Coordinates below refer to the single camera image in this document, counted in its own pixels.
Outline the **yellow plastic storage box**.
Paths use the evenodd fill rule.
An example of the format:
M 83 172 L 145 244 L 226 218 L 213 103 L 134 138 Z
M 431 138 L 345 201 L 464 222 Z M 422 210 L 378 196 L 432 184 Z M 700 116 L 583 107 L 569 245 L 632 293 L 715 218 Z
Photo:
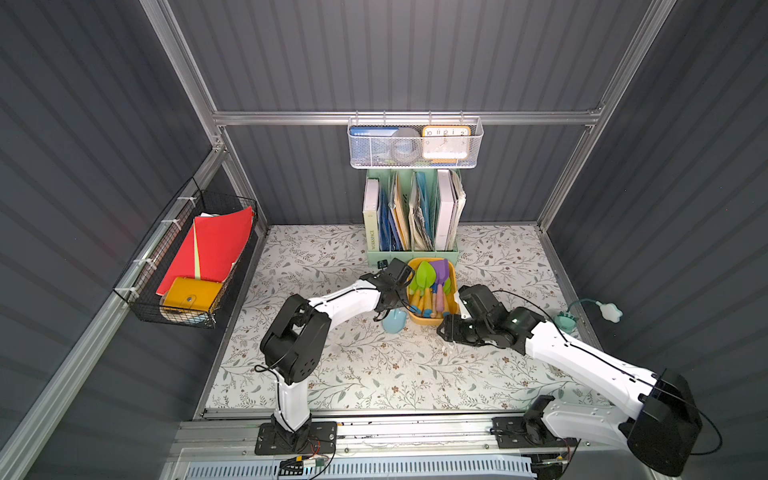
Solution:
M 430 318 L 423 318 L 420 316 L 419 310 L 414 305 L 413 296 L 415 292 L 416 287 L 416 271 L 419 266 L 419 264 L 422 261 L 428 261 L 432 263 L 433 261 L 439 260 L 438 258 L 415 258 L 408 262 L 408 265 L 413 268 L 414 270 L 414 276 L 410 283 L 410 285 L 407 288 L 407 302 L 409 304 L 408 312 L 411 317 L 411 320 L 419 325 L 424 326 L 438 326 L 445 316 L 448 316 L 449 314 L 459 314 L 460 313 L 460 301 L 457 293 L 457 287 L 458 282 L 456 279 L 455 269 L 452 263 L 449 262 L 450 265 L 450 279 L 445 284 L 445 290 L 446 290 L 446 305 L 447 305 L 447 311 L 445 312 L 445 315 L 441 318 L 435 318 L 432 316 Z

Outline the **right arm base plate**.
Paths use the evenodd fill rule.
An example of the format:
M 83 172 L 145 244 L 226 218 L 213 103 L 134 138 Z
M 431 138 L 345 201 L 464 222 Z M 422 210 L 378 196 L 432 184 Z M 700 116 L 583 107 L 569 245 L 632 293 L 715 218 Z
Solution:
M 575 448 L 579 442 L 576 438 L 554 436 L 542 422 L 534 422 L 531 427 L 522 416 L 493 417 L 489 433 L 500 449 L 570 449 Z

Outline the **mint green small cup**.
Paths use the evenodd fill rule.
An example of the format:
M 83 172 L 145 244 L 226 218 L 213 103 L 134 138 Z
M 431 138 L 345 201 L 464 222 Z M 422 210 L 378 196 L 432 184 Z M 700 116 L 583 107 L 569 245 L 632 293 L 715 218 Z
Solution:
M 562 332 L 572 334 L 577 330 L 578 318 L 568 311 L 560 311 L 555 316 L 554 323 Z

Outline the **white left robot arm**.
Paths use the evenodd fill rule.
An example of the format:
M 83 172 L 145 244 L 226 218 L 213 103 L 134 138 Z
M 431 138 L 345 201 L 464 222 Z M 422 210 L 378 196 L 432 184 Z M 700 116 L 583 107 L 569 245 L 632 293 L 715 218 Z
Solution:
M 313 298 L 294 294 L 285 300 L 261 340 L 264 362 L 254 367 L 275 378 L 273 418 L 283 432 L 296 435 L 311 423 L 308 377 L 320 363 L 329 333 L 359 315 L 374 312 L 381 321 L 404 307 L 413 276 L 407 263 L 395 259 L 330 294 Z

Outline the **grey tape roll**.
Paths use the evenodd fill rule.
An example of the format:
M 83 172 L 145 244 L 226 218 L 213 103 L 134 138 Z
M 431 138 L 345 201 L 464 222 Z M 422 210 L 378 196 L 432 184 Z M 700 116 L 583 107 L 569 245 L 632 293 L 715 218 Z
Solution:
M 390 153 L 399 164 L 410 165 L 421 157 L 421 136 L 413 128 L 398 128 L 392 135 Z

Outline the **red paper folder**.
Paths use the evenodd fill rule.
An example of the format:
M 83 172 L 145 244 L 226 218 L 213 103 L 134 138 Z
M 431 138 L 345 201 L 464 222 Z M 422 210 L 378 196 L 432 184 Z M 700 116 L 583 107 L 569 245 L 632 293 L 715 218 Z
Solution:
M 156 290 L 165 295 L 177 277 L 223 282 L 250 238 L 254 209 L 196 216 Z

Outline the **floral patterned table mat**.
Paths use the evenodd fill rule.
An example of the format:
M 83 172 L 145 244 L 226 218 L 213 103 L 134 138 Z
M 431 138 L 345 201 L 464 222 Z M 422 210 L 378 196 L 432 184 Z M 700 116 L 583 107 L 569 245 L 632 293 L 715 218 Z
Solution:
M 462 226 L 456 268 L 462 285 L 498 290 L 505 305 L 566 301 L 538 231 L 532 226 Z M 257 372 L 259 345 L 285 299 L 332 293 L 369 269 L 359 226 L 276 226 L 214 375 L 207 416 L 268 413 L 276 405 L 272 375 Z M 601 404 L 596 392 L 561 371 L 497 348 L 449 344 L 432 327 L 408 323 L 387 333 L 371 315 L 334 329 L 309 377 L 312 411 L 523 410 L 541 394 L 569 403 Z

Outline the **light blue toy shovel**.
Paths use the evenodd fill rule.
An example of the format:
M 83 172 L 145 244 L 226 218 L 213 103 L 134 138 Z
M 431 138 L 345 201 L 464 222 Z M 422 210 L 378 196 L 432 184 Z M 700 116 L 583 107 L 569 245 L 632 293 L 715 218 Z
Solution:
M 403 309 L 391 310 L 381 321 L 383 330 L 388 334 L 398 334 L 407 323 L 408 313 Z

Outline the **blue box in basket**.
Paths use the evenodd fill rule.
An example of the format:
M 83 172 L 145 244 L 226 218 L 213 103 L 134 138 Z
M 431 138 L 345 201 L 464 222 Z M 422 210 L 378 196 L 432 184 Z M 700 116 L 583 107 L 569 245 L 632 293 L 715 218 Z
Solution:
M 352 126 L 348 129 L 350 163 L 365 168 L 393 159 L 392 143 L 397 127 Z

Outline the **white binder in organizer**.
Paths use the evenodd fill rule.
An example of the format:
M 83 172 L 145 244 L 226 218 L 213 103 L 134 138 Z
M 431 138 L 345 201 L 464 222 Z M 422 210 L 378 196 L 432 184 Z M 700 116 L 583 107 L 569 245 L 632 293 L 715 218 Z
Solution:
M 456 202 L 451 172 L 449 170 L 438 170 L 436 185 L 435 250 L 447 251 L 449 249 L 448 239 Z

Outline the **mint green file organizer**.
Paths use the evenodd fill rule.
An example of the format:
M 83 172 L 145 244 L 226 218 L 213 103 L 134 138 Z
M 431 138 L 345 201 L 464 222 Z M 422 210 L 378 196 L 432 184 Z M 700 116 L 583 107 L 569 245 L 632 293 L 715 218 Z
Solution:
M 465 203 L 466 193 L 461 176 L 455 170 L 452 175 L 456 194 L 447 251 L 435 250 L 435 222 L 437 171 L 427 170 L 369 170 L 366 178 L 376 178 L 380 185 L 379 233 L 380 250 L 366 254 L 371 266 L 381 266 L 395 258 L 408 262 L 415 258 L 447 259 L 457 263 L 459 259 L 458 223 Z

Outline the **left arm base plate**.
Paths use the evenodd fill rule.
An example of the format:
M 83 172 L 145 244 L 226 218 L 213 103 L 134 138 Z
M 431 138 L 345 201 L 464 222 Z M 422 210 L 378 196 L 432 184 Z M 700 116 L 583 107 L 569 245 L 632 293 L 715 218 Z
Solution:
M 295 433 L 284 429 L 276 420 L 259 427 L 254 454 L 257 456 L 301 455 L 335 452 L 338 424 L 310 420 Z

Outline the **yellow wallet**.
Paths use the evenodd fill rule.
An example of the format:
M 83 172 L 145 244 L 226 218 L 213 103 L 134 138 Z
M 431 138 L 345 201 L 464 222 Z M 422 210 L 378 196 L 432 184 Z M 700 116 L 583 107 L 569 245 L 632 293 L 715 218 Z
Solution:
M 219 282 L 177 277 L 161 305 L 175 310 L 208 311 L 222 290 Z

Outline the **purple shovel pink handle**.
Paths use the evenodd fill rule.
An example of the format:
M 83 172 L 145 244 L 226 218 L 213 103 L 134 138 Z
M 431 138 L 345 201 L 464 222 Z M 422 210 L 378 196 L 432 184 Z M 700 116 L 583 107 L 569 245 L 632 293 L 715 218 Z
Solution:
M 431 263 L 436 279 L 433 283 L 433 316 L 441 318 L 447 311 L 445 284 L 450 279 L 450 265 L 447 259 L 439 259 Z

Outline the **white book in organizer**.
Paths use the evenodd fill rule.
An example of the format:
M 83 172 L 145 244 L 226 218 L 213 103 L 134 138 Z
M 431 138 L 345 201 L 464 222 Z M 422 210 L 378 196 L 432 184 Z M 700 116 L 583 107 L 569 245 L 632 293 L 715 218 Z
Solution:
M 365 227 L 366 244 L 369 251 L 380 250 L 380 233 L 378 220 L 379 198 L 379 180 L 376 178 L 367 178 L 364 189 L 362 213 Z

